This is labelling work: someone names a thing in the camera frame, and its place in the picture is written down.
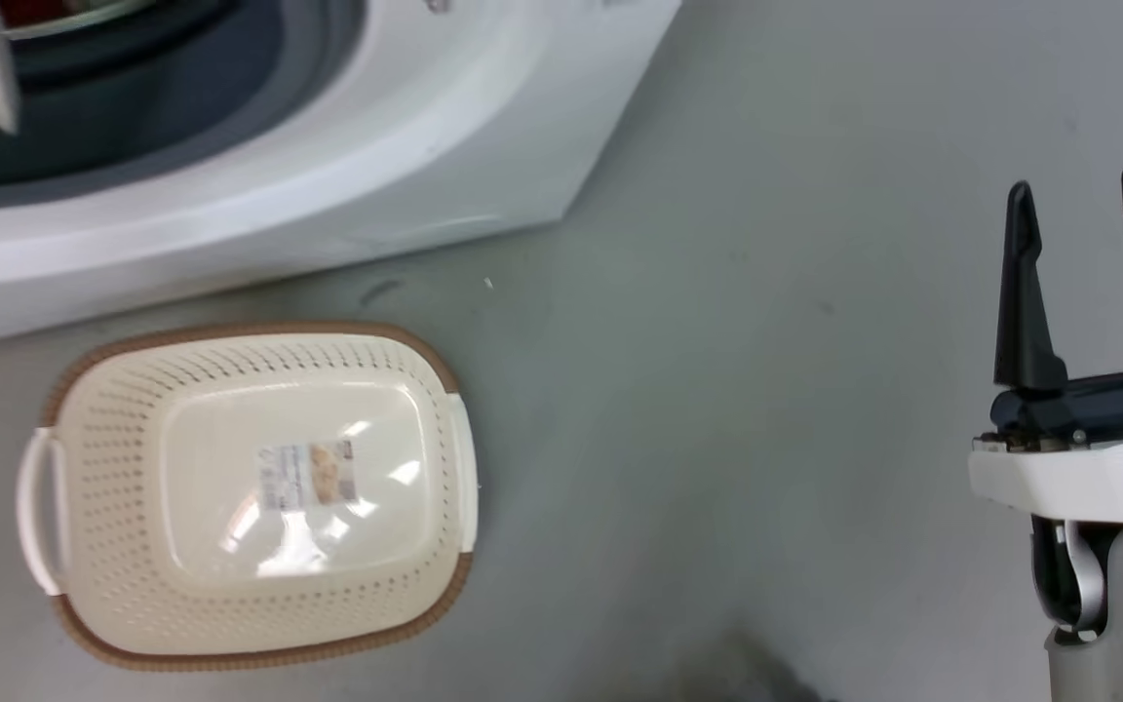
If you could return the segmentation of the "right gripper white and dark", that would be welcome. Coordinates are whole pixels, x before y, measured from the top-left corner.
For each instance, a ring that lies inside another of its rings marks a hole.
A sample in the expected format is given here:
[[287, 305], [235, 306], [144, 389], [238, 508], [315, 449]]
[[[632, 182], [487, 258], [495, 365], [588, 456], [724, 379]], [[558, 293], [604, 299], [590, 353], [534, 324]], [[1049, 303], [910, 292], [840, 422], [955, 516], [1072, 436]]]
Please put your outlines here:
[[[1123, 209], [1123, 172], [1120, 175]], [[1004, 221], [990, 431], [973, 441], [973, 492], [1025, 514], [1123, 525], [1123, 372], [1070, 379], [1054, 352], [1037, 262], [1032, 188], [1010, 190]]]

